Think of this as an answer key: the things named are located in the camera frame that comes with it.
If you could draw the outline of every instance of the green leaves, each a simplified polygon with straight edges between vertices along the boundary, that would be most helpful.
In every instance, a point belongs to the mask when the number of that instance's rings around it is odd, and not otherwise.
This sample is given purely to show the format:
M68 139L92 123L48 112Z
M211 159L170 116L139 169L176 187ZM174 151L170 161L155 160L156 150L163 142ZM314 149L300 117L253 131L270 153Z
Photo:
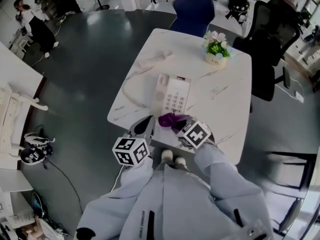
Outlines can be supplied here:
M230 57L230 54L227 51L227 49L223 48L221 46L221 43L218 41L210 42L207 46L206 53L213 55L222 54L223 57Z

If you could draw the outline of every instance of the purple cloth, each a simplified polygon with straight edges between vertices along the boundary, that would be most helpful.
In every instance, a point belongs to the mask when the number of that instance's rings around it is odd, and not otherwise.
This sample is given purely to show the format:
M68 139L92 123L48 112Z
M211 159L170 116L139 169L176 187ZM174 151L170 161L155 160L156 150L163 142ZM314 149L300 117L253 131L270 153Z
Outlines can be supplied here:
M189 118L189 115L186 114L178 114L174 113L164 114L159 117L159 125L162 127L171 127L173 129L179 129L181 126L179 125L179 121L181 122L183 118L186 120Z

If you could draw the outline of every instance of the shoe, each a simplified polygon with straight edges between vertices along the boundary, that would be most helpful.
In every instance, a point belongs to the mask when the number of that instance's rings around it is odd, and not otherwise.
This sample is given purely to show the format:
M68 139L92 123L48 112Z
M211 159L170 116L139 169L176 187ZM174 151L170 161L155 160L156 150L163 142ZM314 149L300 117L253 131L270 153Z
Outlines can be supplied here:
M161 160L173 160L174 159L174 154L170 149L166 149L162 152L161 154Z
M183 166L185 166L185 167L187 167L186 166L186 159L184 159L183 157L177 157L176 158L176 160L174 161L174 164L175 165L183 165Z
M306 62L305 58L302 58L302 59L303 59L304 63L308 65L308 62Z
M315 83L316 82L316 81L314 81L314 78L311 77L311 76L309 76L309 79L310 79L311 83Z

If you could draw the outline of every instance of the black skirt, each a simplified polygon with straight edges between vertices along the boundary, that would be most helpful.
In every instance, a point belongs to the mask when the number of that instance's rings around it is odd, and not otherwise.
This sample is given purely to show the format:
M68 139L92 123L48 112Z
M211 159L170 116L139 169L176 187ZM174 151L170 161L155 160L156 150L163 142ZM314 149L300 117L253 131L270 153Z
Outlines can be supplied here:
M36 16L29 22L33 40L40 44L43 53L48 53L54 47L56 38L46 24Z

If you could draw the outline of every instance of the gray floor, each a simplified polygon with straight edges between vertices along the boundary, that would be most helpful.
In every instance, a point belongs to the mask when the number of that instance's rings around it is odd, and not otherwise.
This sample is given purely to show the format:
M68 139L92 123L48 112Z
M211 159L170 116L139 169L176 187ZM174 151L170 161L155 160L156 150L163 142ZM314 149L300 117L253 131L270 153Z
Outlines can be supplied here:
M56 36L59 48L49 59L34 66L47 77L40 100L50 109L34 112L29 131L43 125L46 134L56 138L50 160L70 178L83 208L111 190L120 169L111 148L124 131L107 121L114 98L152 30L167 29L174 19L173 14L139 10L71 15ZM221 30L213 25L210 29ZM223 32L228 43L232 43L236 35ZM41 57L35 48L33 51L34 59L36 53ZM30 59L28 63L32 65L36 61ZM289 70L291 77L303 86L303 104L278 87L271 102L252 97L253 113L238 169L244 177L262 187L264 179L276 168L266 163L267 152L316 153L320 144L319 93L313 94L311 85L294 70ZM302 92L296 82L292 83L289 93L293 95L294 90ZM154 145L165 148L159 143ZM199 173L193 164L193 155L173 151L186 157L188 167ZM81 216L77 196L66 178L50 164L47 166L48 170L42 164L22 166L22 170L34 189L45 198L52 219L73 235ZM292 169L286 176L291 179L294 175L293 178L299 180L297 174ZM277 220L286 213L285 210L272 212L271 217Z

